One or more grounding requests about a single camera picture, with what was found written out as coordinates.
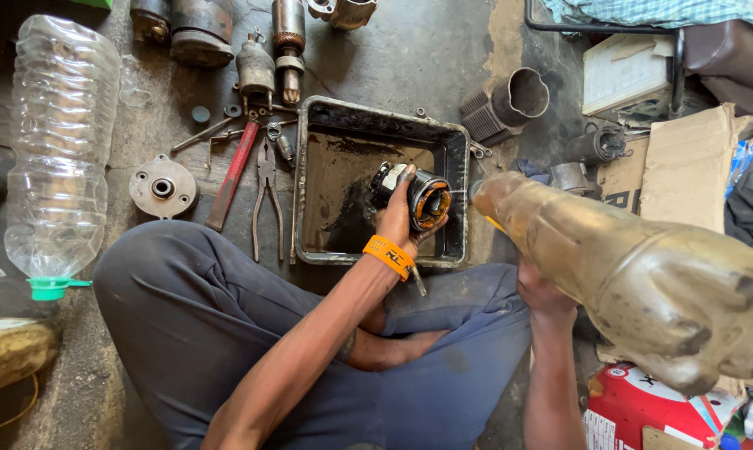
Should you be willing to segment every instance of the black oil tray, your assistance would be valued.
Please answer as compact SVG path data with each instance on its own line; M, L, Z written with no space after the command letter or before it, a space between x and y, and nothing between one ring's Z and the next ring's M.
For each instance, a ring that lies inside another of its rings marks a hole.
M383 161L416 164L452 188L449 222L416 263L456 268L465 258L469 134L461 125L327 97L304 100L296 146L291 261L352 264L375 233L368 183Z

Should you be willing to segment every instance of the orange wristband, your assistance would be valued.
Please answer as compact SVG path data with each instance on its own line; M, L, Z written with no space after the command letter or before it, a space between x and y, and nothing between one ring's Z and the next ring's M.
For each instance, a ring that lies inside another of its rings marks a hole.
M404 250L400 249L395 243L386 240L382 236L374 235L369 241L368 245L363 249L363 254L368 253L379 258L385 264L398 272L399 279L407 281L410 277L410 271L412 266L416 264L410 259L410 257L404 253Z

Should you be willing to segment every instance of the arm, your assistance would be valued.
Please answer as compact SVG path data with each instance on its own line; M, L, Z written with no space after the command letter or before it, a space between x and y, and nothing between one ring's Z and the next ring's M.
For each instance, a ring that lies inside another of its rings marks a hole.
M410 165L399 177L385 220L376 232L411 258L407 187ZM259 448L318 380L355 327L399 280L399 274L371 255L354 264L329 294L274 345L243 377L213 416L201 448Z
M525 447L586 449L571 341L577 303L542 278L524 256L518 264L517 290L530 306L534 354L524 411Z

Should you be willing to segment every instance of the mechanic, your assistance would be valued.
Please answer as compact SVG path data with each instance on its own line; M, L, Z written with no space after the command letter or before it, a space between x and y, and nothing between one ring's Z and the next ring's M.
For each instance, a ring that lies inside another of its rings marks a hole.
M435 231L409 233L413 176L409 165L376 220L410 259ZM467 450L530 337L525 446L586 448L571 298L523 257L430 277L426 297L399 279L366 254L320 297L171 220L122 235L93 274L131 383L173 448Z

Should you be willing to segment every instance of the fingernail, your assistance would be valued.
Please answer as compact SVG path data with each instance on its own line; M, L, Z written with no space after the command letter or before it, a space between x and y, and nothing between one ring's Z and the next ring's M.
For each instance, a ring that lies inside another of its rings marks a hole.
M402 170L401 174L399 174L399 181L407 181L409 180L413 175L416 174L416 166L415 164L408 164L407 167Z

